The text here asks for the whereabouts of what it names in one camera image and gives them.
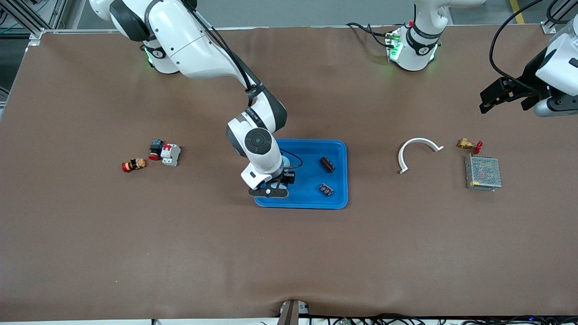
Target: teal cable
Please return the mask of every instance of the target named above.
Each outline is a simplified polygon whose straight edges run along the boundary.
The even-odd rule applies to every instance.
[[[40,10],[42,10],[48,3],[50,2],[50,0],[45,0],[44,4],[36,11],[36,13],[39,13]],[[0,35],[8,32],[9,30],[11,30],[12,28],[14,28],[16,25],[19,25],[19,23],[15,23],[14,25],[8,27],[7,29],[3,30],[2,32],[0,32]]]

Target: blue tray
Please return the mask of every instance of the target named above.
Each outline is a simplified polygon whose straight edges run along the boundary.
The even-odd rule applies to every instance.
[[[300,209],[343,209],[347,205],[347,148],[339,140],[315,139],[277,139],[279,148],[296,154],[303,159],[303,166],[295,171],[295,184],[289,184],[289,196],[286,198],[256,197],[255,203],[266,208],[300,208]],[[299,161],[288,157],[291,165]],[[326,156],[335,166],[333,173],[327,172],[319,159]],[[333,189],[327,197],[319,191],[322,183]]]

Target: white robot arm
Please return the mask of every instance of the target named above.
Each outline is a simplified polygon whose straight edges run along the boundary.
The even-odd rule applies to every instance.
[[[389,60],[408,71],[419,71],[433,60],[438,40],[447,25],[444,7],[471,8],[486,0],[414,0],[412,25],[387,34]]]
[[[283,176],[281,152],[272,133],[285,126],[287,111],[220,35],[209,38],[207,34],[215,30],[195,10],[196,1],[90,0],[90,4],[126,37],[143,42],[160,72],[181,72],[193,79],[237,78],[246,88],[249,105],[227,124],[226,135],[239,155],[249,159],[241,176],[252,190]]]
[[[527,97],[521,105],[540,117],[578,114],[578,15],[556,33],[518,78],[499,78],[480,93],[482,114]]]

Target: white curved handle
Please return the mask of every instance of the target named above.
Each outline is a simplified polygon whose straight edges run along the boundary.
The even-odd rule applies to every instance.
[[[409,168],[407,167],[407,165],[405,164],[405,161],[403,160],[403,150],[405,149],[405,147],[407,147],[408,144],[410,143],[423,143],[425,145],[428,145],[431,149],[433,149],[435,152],[438,152],[440,150],[443,149],[443,146],[438,146],[436,145],[433,141],[428,140],[426,138],[413,138],[410,140],[407,140],[403,146],[401,146],[401,149],[399,150],[398,153],[398,161],[399,161],[399,166],[401,167],[401,171],[399,172],[400,174],[405,173]]]

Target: brown tabletop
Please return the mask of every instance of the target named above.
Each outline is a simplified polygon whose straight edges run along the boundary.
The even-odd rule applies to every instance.
[[[44,35],[0,123],[0,320],[270,316],[289,298],[343,316],[577,314],[578,117],[480,114],[495,31],[448,27],[415,73],[347,28],[223,32],[285,104],[276,137],[346,143],[342,210],[255,205],[225,137],[236,80],[162,75],[119,34]],[[508,27],[498,65],[518,75],[548,38]],[[408,147],[399,175],[415,137],[446,148]],[[462,137],[499,159],[503,188],[466,188]],[[123,173],[153,138],[183,147],[179,166]]]

